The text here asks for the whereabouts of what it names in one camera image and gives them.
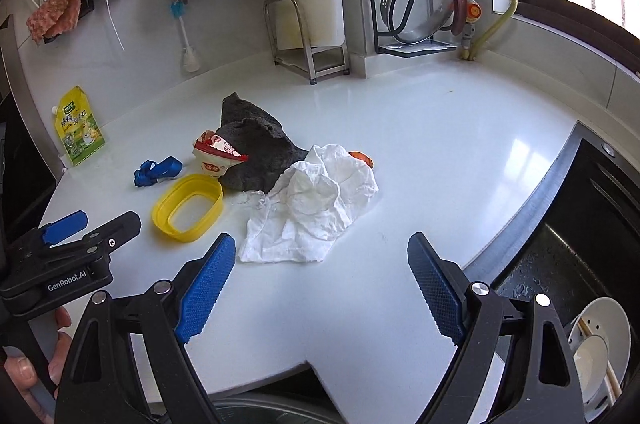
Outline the person's left hand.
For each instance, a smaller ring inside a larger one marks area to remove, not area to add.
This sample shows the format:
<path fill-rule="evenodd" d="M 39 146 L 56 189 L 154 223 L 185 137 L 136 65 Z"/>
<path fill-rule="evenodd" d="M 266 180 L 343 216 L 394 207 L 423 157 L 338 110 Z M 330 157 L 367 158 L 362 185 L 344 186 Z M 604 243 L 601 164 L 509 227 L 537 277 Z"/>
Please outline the person's left hand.
<path fill-rule="evenodd" d="M 72 318 L 70 318 L 70 314 L 64 307 L 58 308 L 54 315 L 56 343 L 54 354 L 48 366 L 48 372 L 51 381 L 58 385 L 60 384 L 64 363 L 72 342 L 72 339 L 64 332 L 64 329 L 70 327 Z M 38 384 L 38 376 L 29 358 L 24 356 L 9 357 L 6 359 L 4 368 L 32 413 L 43 423 L 53 423 L 53 416 L 37 401 L 32 393 L 32 389 Z"/>

